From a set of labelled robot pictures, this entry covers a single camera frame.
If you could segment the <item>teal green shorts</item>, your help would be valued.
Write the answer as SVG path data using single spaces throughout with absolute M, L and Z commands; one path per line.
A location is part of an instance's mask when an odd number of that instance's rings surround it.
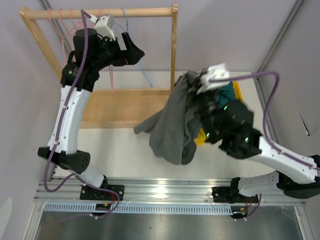
M 236 93 L 233 87 L 233 83 L 230 82 L 219 89 L 219 93 L 216 97 L 217 103 L 220 107 L 227 105 L 229 102 L 235 101 Z

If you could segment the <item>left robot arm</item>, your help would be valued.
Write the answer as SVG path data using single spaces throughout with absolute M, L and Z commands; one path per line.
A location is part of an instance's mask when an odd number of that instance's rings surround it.
M 112 40 L 93 28 L 76 31 L 74 50 L 61 73 L 59 110 L 53 133 L 47 145 L 39 147 L 37 152 L 39 157 L 92 186 L 90 192 L 97 200 L 108 196 L 108 180 L 90 164 L 90 154 L 78 149 L 78 133 L 99 72 L 109 66 L 135 65 L 145 55 L 128 32 L 121 36 L 125 49 L 120 48 L 117 39 Z

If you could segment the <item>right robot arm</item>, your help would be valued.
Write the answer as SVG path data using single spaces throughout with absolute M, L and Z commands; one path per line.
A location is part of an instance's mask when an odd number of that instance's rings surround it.
M 319 155 L 302 156 L 268 141 L 253 127 L 254 113 L 240 100 L 220 106 L 219 89 L 191 93 L 191 102 L 199 116 L 206 142 L 221 142 L 219 149 L 237 160 L 258 162 L 274 171 L 255 177 L 234 177 L 226 190 L 212 189 L 215 201 L 237 203 L 243 198 L 281 191 L 295 199 L 309 199 L 320 193 L 317 167 Z

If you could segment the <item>grey shorts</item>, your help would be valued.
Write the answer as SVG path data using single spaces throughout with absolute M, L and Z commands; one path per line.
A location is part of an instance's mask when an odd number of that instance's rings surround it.
M 190 164 L 197 150 L 202 124 L 188 92 L 197 76 L 195 71 L 179 76 L 163 109 L 133 128 L 136 135 L 148 133 L 154 155 L 174 165 Z

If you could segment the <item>blue wire hanger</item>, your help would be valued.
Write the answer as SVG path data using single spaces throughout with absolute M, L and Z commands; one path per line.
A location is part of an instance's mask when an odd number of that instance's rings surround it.
M 123 14 L 124 14 L 126 32 L 127 32 L 128 34 L 130 34 L 129 19 L 128 19 L 126 10 L 125 10 L 123 7 L 121 7 L 120 9 L 122 10 L 122 12 L 123 12 Z M 147 72 L 145 71 L 143 64 L 141 63 L 141 59 L 142 59 L 142 58 L 143 58 L 143 57 L 141 56 L 140 59 L 137 61 L 137 66 L 138 66 L 139 70 L 141 71 L 141 73 L 143 74 L 143 76 L 144 76 L 145 80 L 147 81 L 149 87 L 152 88 L 152 87 L 153 87 L 153 83 L 152 83 L 149 75 L 148 75 Z

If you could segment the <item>yellow shorts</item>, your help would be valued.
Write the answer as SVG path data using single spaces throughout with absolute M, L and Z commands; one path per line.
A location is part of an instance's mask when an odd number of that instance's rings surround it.
M 197 146 L 202 146 L 206 143 L 206 133 L 204 131 L 203 128 L 201 128 L 196 136 L 196 138 L 194 139 L 194 142 L 196 143 Z

